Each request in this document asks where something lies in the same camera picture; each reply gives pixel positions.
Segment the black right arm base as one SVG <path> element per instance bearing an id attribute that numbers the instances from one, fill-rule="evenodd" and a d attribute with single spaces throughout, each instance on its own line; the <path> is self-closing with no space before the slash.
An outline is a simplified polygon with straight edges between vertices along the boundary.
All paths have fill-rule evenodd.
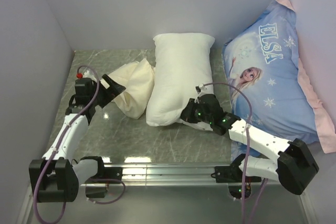
<path id="1" fill-rule="evenodd" d="M 211 178 L 215 179 L 216 183 L 227 183 L 229 194 L 234 199 L 241 200 L 242 198 L 242 171 L 239 167 L 235 166 L 215 166 Z M 260 177 L 245 178 L 245 199 L 249 198 L 252 194 L 252 183 L 259 183 L 262 179 Z"/>

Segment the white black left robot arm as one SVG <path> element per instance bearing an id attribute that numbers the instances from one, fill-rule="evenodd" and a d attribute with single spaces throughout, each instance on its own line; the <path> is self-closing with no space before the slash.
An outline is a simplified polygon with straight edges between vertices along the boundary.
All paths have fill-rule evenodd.
<path id="1" fill-rule="evenodd" d="M 77 75 L 75 93 L 69 100 L 60 132 L 43 157 L 29 165 L 35 202 L 73 202 L 80 185 L 89 180 L 93 183 L 106 181 L 102 157 L 87 156 L 75 165 L 71 161 L 96 107 L 104 108 L 123 91 L 125 87 L 106 74 L 101 81 Z"/>

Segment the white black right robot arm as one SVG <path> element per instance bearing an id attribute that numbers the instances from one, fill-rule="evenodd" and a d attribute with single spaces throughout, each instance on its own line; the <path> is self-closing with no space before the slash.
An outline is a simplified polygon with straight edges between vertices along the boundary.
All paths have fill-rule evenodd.
<path id="1" fill-rule="evenodd" d="M 300 139 L 290 141 L 249 126 L 240 117 L 225 112 L 213 94 L 190 99 L 181 113 L 190 124 L 204 123 L 218 134 L 228 134 L 235 142 L 249 145 L 265 158 L 242 153 L 227 167 L 216 166 L 212 177 L 217 183 L 278 181 L 289 192 L 301 195 L 319 171 L 308 146 Z"/>

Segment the white pillow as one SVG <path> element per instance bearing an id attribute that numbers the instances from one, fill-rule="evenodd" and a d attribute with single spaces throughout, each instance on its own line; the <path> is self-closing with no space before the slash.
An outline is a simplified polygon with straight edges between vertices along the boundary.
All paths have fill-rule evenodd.
<path id="1" fill-rule="evenodd" d="M 181 123 L 182 111 L 197 97 L 196 86 L 213 81 L 209 55 L 215 39 L 202 33 L 165 33 L 153 41 L 155 76 L 146 123 L 154 127 Z"/>

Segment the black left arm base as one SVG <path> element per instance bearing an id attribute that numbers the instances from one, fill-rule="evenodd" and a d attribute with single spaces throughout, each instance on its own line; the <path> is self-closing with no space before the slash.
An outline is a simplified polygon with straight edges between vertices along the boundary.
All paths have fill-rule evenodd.
<path id="1" fill-rule="evenodd" d="M 122 181 L 122 175 L 122 167 L 105 166 L 102 170 L 102 174 L 88 178 L 85 181 L 85 195 L 87 200 L 94 204 L 107 205 L 121 199 L 126 190 L 126 185 Z M 99 199 L 104 199 L 109 194 L 111 186 L 120 186 L 120 194 L 115 199 L 99 201 Z"/>

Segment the cream white pillowcase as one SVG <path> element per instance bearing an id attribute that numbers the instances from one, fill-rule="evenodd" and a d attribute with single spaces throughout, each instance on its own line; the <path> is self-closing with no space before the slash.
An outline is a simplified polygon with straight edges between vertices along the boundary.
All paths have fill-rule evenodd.
<path id="1" fill-rule="evenodd" d="M 114 103 L 127 117 L 139 119 L 153 91 L 155 68 L 144 58 L 124 64 L 108 76 L 125 87 Z"/>

